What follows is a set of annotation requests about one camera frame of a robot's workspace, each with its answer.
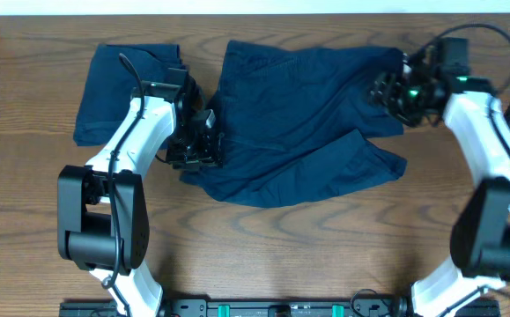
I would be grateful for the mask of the navy blue shorts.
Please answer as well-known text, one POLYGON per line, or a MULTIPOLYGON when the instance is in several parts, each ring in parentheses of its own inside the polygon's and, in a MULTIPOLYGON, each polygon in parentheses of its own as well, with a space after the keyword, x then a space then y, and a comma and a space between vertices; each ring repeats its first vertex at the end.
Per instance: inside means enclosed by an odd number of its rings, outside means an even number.
POLYGON ((377 147, 403 125, 368 101, 375 79, 400 73, 388 47, 288 51, 230 41, 210 100, 223 137, 221 167, 181 180, 211 198, 258 208, 319 202, 397 181, 404 158, 377 147))

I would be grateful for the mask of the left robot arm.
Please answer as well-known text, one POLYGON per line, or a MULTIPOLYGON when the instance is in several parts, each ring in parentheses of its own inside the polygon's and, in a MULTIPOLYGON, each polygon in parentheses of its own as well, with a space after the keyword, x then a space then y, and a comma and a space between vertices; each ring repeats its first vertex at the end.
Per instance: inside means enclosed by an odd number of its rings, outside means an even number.
POLYGON ((106 146, 58 176, 58 252, 112 296, 109 302, 63 303, 62 316, 163 315, 163 289, 145 261, 144 178, 161 147, 175 170, 222 166, 221 138, 187 70, 169 69, 162 82, 137 81, 129 111, 106 146))

